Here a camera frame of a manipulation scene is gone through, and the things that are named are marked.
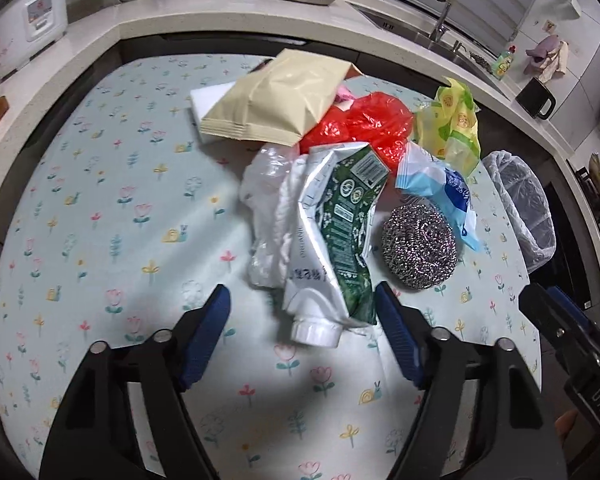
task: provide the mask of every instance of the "beige packet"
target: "beige packet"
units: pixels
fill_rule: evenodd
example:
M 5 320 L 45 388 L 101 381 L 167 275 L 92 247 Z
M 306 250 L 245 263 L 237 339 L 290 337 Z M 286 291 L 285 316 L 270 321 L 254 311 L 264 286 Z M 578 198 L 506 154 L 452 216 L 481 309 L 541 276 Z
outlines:
M 349 61 L 283 50 L 238 79 L 200 121 L 200 132 L 293 146 L 333 104 L 343 80 L 362 73 Z

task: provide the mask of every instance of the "steel wool scrubber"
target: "steel wool scrubber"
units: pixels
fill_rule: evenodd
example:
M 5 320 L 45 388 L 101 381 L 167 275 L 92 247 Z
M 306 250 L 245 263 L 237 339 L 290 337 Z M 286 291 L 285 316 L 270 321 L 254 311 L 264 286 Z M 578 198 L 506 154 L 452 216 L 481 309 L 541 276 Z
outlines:
M 456 241 L 440 211 L 428 203 L 396 208 L 382 229 L 382 256 L 411 288 L 429 288 L 451 277 L 456 268 Z

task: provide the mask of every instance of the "metal screw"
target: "metal screw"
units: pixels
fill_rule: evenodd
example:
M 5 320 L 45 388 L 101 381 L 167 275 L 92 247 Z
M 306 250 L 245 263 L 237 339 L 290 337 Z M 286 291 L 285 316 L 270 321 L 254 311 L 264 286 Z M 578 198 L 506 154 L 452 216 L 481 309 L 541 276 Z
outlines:
M 101 354 L 107 349 L 107 344 L 104 341 L 96 341 L 89 347 L 89 352 L 92 354 Z
M 169 339 L 171 339 L 171 330 L 158 330 L 154 334 L 154 341 L 157 343 L 166 343 Z
M 431 335 L 438 341 L 447 341 L 451 337 L 451 332 L 443 326 L 437 326 L 431 331 Z
M 508 337 L 501 337 L 498 339 L 498 346 L 507 352 L 511 352 L 516 349 L 516 344 Z

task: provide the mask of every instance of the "sink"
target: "sink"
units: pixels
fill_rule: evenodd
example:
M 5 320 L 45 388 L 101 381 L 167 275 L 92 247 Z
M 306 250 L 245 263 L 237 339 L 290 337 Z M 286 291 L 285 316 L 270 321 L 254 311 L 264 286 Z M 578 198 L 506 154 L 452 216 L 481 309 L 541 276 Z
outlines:
M 480 69 L 480 67 L 478 67 L 471 60 L 469 60 L 469 58 L 463 56 L 459 52 L 453 52 L 444 44 L 431 41 L 428 35 L 423 31 L 411 27 L 410 25 L 407 25 L 404 22 L 396 20 L 391 16 L 387 16 L 382 12 L 370 10 L 365 7 L 357 6 L 355 4 L 351 5 L 363 16 L 365 16 L 370 22 L 372 22 L 376 27 L 388 30 L 389 32 L 397 34 L 405 40 L 413 41 L 413 43 L 417 43 L 420 46 L 423 46 L 424 48 L 433 52 L 434 54 L 438 54 L 438 56 L 443 57 L 446 60 L 453 63 L 454 65 L 457 65 L 460 68 L 466 70 L 471 75 L 476 76 L 484 83 L 487 83 L 487 85 L 489 85 L 495 91 L 499 92 L 501 95 L 504 95 L 504 93 L 496 86 L 496 83 L 494 83 L 489 78 L 489 76 L 486 73 L 484 73 L 482 69 Z

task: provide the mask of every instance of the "rice cooker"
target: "rice cooker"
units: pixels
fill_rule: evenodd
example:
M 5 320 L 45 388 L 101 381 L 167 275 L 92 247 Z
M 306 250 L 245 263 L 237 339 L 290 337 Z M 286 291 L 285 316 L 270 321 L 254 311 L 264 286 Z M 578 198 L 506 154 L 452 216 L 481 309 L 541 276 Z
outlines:
M 0 77 L 62 38 L 66 26 L 65 0 L 8 0 L 0 11 Z

